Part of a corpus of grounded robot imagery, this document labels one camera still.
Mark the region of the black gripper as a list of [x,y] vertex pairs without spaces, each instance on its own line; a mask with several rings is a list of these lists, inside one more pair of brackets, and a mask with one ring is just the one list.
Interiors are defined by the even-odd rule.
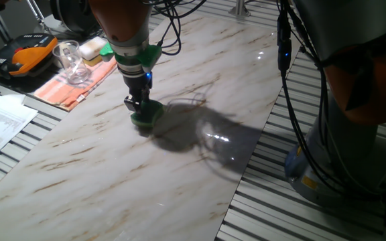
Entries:
[[150,90],[152,89],[152,73],[145,72],[141,76],[124,76],[123,81],[129,88],[129,96],[124,99],[125,106],[133,112],[140,113],[149,104]]

